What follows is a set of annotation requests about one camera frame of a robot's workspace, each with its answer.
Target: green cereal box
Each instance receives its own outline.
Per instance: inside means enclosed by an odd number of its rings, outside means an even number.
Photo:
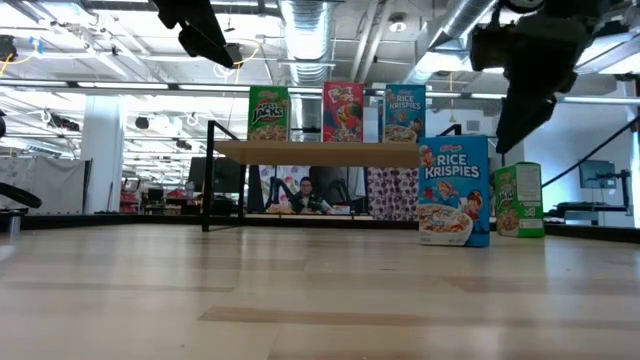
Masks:
[[[252,86],[247,140],[287,141],[288,129],[289,90],[281,86]]]
[[[518,163],[497,170],[494,177],[498,234],[543,237],[540,165]]]

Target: wooden shelf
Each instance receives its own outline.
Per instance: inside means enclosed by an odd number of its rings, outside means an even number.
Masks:
[[[246,165],[419,166],[417,144],[216,141],[214,149]]]

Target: wooden floor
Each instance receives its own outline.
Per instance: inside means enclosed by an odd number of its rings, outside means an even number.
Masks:
[[[0,246],[0,359],[640,359],[640,247],[134,225]]]

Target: blue cereal box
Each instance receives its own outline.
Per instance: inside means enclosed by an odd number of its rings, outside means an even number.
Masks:
[[[387,85],[384,105],[384,142],[418,142],[424,132],[424,85]]]
[[[420,243],[489,246],[485,136],[420,139]]]

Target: ventilation duct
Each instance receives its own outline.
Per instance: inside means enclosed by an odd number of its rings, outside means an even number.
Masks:
[[[330,20],[333,4],[320,1],[280,1],[286,23],[284,37],[289,58],[324,61],[329,54]],[[322,86],[329,77],[329,68],[318,64],[290,65],[295,86]],[[321,101],[294,99],[298,128],[317,128],[322,124]]]
[[[466,35],[482,17],[490,11],[497,0],[453,0],[447,9],[447,13],[423,27],[416,40],[416,65],[409,71],[404,79],[408,84],[424,84],[431,77],[428,65],[433,63],[429,51],[437,47],[444,47],[453,43],[449,50],[464,50],[464,44],[460,38]]]

